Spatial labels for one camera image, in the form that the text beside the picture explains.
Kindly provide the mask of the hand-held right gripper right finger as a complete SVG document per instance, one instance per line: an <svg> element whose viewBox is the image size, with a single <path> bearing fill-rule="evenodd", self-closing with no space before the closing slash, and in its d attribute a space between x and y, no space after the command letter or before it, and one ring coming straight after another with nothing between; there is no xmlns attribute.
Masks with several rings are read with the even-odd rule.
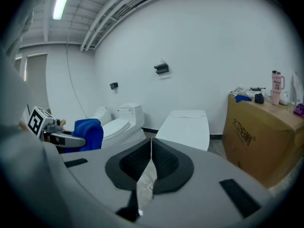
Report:
<svg viewBox="0 0 304 228"><path fill-rule="evenodd" d="M272 196L216 154L152 140L153 199L136 223L145 228L257 228Z"/></svg>

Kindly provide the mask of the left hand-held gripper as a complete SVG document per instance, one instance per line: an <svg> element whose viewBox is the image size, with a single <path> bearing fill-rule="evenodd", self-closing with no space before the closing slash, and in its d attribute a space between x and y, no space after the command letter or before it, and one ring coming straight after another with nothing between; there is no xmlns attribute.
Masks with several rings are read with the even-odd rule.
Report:
<svg viewBox="0 0 304 228"><path fill-rule="evenodd" d="M41 141L51 142L58 147L80 148L86 145L84 138L72 136L69 131L61 131L61 121L41 107L33 107L28 128Z"/></svg>

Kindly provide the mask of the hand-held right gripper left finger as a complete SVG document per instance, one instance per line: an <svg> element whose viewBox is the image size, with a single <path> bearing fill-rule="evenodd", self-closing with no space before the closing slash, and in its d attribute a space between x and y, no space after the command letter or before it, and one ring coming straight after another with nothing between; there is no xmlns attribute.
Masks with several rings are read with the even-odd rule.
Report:
<svg viewBox="0 0 304 228"><path fill-rule="evenodd" d="M107 209L131 222L139 218L137 182L151 159L149 138L60 156L77 182Z"/></svg>

